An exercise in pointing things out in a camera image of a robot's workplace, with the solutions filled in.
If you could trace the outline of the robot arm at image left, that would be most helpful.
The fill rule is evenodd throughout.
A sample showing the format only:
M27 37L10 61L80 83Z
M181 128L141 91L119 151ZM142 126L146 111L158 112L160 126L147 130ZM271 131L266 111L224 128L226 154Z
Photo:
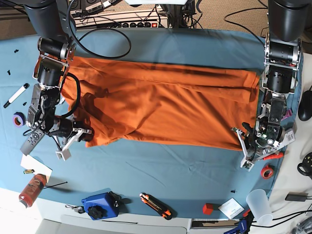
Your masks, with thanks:
M44 136L54 139L59 159L71 157L69 147L74 142L91 141L94 130L82 121L76 121L74 112L80 104L81 87L78 78L69 72L70 62L79 46L88 54L93 52L85 48L77 39L76 24L71 16L74 1L67 1L65 27L61 23L58 4L55 0L23 0L29 20L39 35L37 47L38 61L33 72L37 81L33 88L31 103L27 114L29 130L23 133L28 139L21 147L24 155L29 155ZM61 91L67 77L76 82L77 97L72 109L61 115L55 114L60 101Z

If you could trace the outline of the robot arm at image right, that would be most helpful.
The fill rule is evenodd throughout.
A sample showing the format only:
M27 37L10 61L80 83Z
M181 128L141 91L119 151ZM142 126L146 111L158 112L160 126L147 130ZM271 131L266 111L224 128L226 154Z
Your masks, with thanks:
M243 159L240 167L250 171L254 164L279 153L294 142L293 129L282 127L287 112L287 96L294 94L301 60L301 39L310 0L268 1L269 31L264 43L265 69L261 75L263 101L255 126L243 123L244 133L232 128L240 141Z

